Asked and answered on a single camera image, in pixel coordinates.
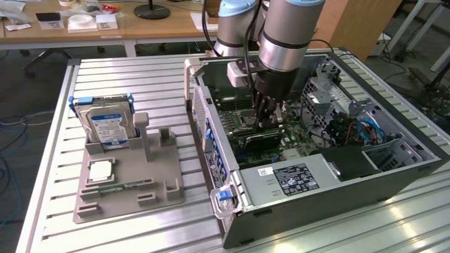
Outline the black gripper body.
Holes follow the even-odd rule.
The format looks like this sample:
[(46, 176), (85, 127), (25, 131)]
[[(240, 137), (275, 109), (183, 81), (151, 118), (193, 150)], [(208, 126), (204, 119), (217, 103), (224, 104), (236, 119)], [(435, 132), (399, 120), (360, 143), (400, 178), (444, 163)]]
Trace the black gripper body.
[(277, 72), (265, 70), (256, 74), (253, 95), (257, 100), (269, 98), (281, 102), (293, 84), (293, 71)]

